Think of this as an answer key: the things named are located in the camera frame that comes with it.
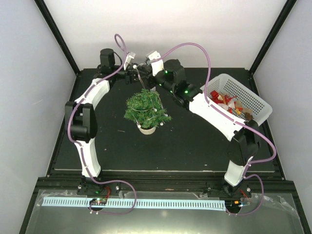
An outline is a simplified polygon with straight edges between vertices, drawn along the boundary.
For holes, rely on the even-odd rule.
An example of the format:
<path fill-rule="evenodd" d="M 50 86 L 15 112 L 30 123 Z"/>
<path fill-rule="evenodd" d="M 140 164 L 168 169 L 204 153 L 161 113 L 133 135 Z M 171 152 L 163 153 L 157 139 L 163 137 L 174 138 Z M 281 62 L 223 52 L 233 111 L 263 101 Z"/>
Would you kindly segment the small green christmas tree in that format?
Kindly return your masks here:
<path fill-rule="evenodd" d="M 153 134 L 158 126 L 172 120 L 159 93 L 147 89 L 142 89 L 126 100 L 124 118 L 134 122 L 144 135 Z"/>

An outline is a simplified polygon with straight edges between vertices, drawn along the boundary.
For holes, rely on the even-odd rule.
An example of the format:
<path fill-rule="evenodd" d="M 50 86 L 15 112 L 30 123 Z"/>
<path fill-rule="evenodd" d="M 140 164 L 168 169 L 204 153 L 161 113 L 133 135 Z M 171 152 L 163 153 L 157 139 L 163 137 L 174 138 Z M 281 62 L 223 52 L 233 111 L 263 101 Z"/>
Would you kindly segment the red gift box ornament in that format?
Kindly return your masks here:
<path fill-rule="evenodd" d="M 219 97 L 219 93 L 217 91 L 212 91 L 211 96 L 212 96 L 213 101 L 217 101 Z"/>

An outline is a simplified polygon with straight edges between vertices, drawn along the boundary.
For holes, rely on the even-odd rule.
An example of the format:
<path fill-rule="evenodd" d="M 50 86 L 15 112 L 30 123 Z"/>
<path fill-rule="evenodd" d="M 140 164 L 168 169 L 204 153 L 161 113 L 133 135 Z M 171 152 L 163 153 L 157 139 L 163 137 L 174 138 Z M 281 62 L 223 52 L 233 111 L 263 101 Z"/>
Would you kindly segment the white perforated plastic basket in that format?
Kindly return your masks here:
<path fill-rule="evenodd" d="M 214 103 L 211 96 L 212 91 L 217 91 L 219 95 L 236 96 L 230 101 L 231 105 L 226 109 L 230 118 L 238 117 L 246 121 L 244 113 L 249 112 L 253 115 L 253 120 L 260 126 L 273 111 L 271 105 L 228 74 L 221 74 L 213 78 L 207 86 L 209 104 L 224 111 L 224 107 L 228 104 Z"/>

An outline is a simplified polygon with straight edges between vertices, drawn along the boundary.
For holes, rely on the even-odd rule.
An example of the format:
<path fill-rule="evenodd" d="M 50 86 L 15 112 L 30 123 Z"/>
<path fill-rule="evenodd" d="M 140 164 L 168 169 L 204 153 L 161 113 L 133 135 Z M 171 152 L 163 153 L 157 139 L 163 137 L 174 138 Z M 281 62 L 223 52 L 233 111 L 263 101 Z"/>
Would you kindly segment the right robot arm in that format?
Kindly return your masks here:
<path fill-rule="evenodd" d="M 246 178 L 252 159 L 261 145 L 258 123 L 238 118 L 201 90 L 186 81 L 185 69 L 177 59 L 166 62 L 159 58 L 147 58 L 148 85 L 156 85 L 171 93 L 174 101 L 181 107 L 196 114 L 218 129 L 230 142 L 229 164 L 222 183 L 222 192 L 234 196 L 239 184 Z"/>

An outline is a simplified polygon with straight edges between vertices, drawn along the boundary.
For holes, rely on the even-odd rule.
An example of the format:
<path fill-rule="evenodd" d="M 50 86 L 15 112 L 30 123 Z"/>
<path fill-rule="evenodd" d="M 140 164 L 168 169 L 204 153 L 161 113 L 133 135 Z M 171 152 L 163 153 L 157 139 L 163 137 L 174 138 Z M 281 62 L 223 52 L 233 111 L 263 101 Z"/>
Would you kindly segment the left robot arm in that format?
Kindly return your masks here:
<path fill-rule="evenodd" d="M 87 188 L 98 195 L 104 191 L 105 183 L 97 178 L 101 172 L 96 153 L 95 138 L 98 123 L 95 109 L 102 98 L 111 90 L 117 79 L 135 78 L 132 60 L 136 54 L 125 52 L 121 65 L 116 66 L 115 51 L 102 49 L 100 52 L 99 71 L 89 87 L 74 101 L 65 104 L 65 125 L 68 139 L 76 146 L 82 166 L 82 175 L 92 178 Z"/>

